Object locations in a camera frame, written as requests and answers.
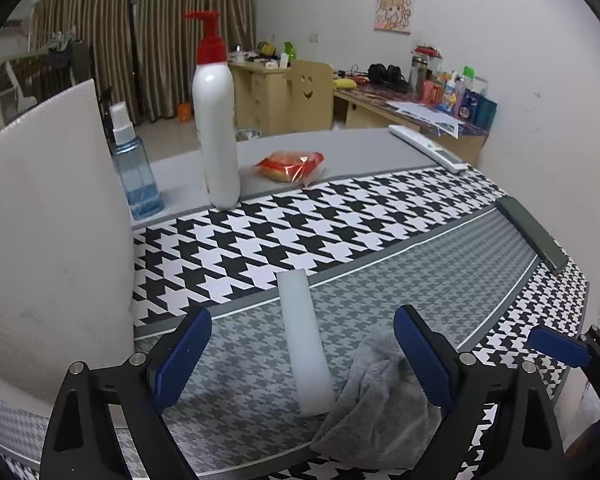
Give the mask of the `grey cloth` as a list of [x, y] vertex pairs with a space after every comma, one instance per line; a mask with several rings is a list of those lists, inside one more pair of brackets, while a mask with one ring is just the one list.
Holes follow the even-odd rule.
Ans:
[[365, 469], [412, 469], [441, 419], [393, 331], [379, 326], [353, 352], [346, 384], [310, 449]]

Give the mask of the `white foam strip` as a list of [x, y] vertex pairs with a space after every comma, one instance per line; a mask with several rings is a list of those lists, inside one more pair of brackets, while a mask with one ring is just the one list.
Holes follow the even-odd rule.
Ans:
[[306, 272], [280, 272], [277, 287], [300, 415], [326, 414], [335, 404], [334, 385]]

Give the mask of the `black phone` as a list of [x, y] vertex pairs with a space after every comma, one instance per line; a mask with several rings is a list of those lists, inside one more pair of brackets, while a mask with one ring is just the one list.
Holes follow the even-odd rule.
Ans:
[[503, 196], [495, 202], [495, 207], [516, 228], [550, 272], [558, 274], [565, 270], [568, 256], [522, 203], [512, 196]]

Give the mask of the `white styrofoam box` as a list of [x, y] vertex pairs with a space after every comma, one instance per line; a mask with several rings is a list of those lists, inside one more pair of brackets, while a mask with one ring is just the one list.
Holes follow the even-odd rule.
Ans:
[[0, 396], [54, 402], [68, 367], [133, 349], [131, 216], [93, 81], [0, 131]]

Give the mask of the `blue spray bottle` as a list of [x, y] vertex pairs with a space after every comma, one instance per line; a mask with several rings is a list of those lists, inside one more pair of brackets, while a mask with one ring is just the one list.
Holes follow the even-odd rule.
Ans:
[[114, 134], [114, 166], [117, 168], [122, 190], [132, 218], [144, 220], [164, 208], [164, 203], [146, 150], [131, 122], [125, 102], [109, 107]]

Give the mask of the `white remote control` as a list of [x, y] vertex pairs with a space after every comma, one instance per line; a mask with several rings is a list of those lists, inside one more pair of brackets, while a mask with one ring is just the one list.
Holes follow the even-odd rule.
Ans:
[[446, 170], [451, 171], [452, 174], [459, 174], [469, 168], [463, 159], [460, 159], [436, 141], [427, 138], [411, 128], [401, 125], [390, 125], [388, 130], [393, 136], [410, 144], [412, 148], [416, 148], [417, 151], [428, 156]]

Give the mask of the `red packaged bread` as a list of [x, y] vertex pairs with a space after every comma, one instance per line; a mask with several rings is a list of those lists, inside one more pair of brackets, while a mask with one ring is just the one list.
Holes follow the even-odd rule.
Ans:
[[319, 152], [276, 151], [260, 160], [254, 170], [274, 182], [309, 185], [324, 169], [325, 156]]

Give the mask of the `white papers on desk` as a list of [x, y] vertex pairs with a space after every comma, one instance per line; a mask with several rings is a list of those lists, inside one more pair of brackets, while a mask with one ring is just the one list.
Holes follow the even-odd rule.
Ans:
[[449, 136], [454, 136], [454, 138], [460, 136], [460, 126], [463, 125], [463, 123], [455, 117], [440, 112], [440, 110], [407, 101], [388, 101], [387, 105], [399, 115], [419, 119]]

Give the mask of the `blue waste bin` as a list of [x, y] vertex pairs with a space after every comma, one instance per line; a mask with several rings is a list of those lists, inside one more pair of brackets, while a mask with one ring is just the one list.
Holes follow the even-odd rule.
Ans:
[[262, 132], [255, 128], [242, 128], [236, 131], [236, 139], [238, 141], [259, 139], [261, 136]]

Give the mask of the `orange floor container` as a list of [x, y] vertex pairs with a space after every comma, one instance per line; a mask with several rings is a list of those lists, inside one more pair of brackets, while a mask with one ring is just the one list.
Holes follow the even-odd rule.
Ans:
[[193, 120], [193, 107], [189, 102], [181, 103], [178, 106], [178, 121], [191, 122]]

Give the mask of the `toiletry bottles cluster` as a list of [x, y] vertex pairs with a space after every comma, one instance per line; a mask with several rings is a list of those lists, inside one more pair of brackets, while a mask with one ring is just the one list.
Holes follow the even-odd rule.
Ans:
[[442, 54], [428, 44], [414, 47], [406, 77], [407, 91], [415, 101], [452, 115], [461, 122], [490, 131], [498, 103], [488, 97], [489, 83], [465, 65], [459, 72], [442, 70]]

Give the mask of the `white pump lotion bottle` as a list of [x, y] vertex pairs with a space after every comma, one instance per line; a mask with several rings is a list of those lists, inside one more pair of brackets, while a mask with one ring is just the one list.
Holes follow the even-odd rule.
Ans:
[[192, 96], [204, 182], [210, 203], [230, 209], [240, 197], [234, 113], [234, 80], [218, 11], [189, 11], [186, 20], [202, 24], [196, 51]]

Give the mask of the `light wooden desk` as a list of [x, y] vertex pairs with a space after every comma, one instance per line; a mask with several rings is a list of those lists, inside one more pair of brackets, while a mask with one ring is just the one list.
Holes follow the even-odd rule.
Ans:
[[387, 101], [364, 90], [321, 90], [309, 110], [316, 119], [302, 119], [294, 112], [300, 100], [292, 95], [291, 70], [273, 70], [257, 63], [230, 64], [234, 78], [235, 119], [239, 129], [253, 128], [264, 136], [333, 128], [362, 129], [401, 125], [438, 142], [464, 162], [478, 164], [489, 135], [472, 125], [451, 136], [434, 125], [399, 113]]

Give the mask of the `wooden smiley chair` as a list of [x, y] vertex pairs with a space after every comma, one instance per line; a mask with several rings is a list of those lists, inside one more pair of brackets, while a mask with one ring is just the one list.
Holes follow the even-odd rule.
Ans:
[[292, 132], [322, 131], [332, 128], [334, 114], [334, 73], [332, 66], [294, 60], [290, 81], [289, 127]]

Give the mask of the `brown curtains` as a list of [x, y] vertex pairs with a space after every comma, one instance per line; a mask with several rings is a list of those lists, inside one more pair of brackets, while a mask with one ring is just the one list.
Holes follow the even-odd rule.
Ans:
[[193, 11], [219, 12], [226, 46], [256, 45], [253, 0], [36, 0], [30, 45], [71, 32], [92, 50], [99, 91], [128, 104], [133, 122], [173, 118], [192, 97], [196, 50], [204, 36]]

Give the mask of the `metal bunk bed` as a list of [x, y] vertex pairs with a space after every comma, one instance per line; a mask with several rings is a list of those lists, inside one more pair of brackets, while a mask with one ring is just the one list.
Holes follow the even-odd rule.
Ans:
[[52, 96], [95, 75], [93, 49], [73, 34], [53, 34], [42, 48], [0, 50], [0, 130]]

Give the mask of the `anime girl wall poster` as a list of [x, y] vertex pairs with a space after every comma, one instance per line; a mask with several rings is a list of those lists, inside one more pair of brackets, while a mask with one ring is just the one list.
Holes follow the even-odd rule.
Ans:
[[414, 0], [376, 0], [374, 29], [409, 34]]

